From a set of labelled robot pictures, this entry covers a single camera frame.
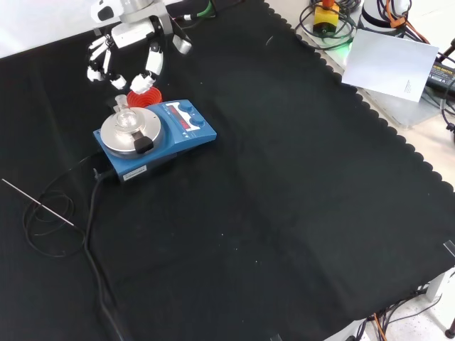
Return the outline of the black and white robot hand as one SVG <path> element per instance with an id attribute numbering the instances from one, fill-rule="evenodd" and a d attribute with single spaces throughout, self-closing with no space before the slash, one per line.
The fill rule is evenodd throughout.
<path id="1" fill-rule="evenodd" d="M 124 76 L 115 72 L 111 64 L 112 52 L 125 49 L 140 42 L 148 42 L 149 50 L 145 68 L 130 84 L 136 94 L 150 90 L 157 81 L 164 66 L 164 52 L 155 37 L 164 32 L 164 22 L 156 17 L 142 19 L 136 23 L 120 23 L 110 33 L 106 33 L 93 41 L 87 52 L 87 78 L 91 82 L 109 81 L 116 89 L 123 90 L 127 86 Z"/>

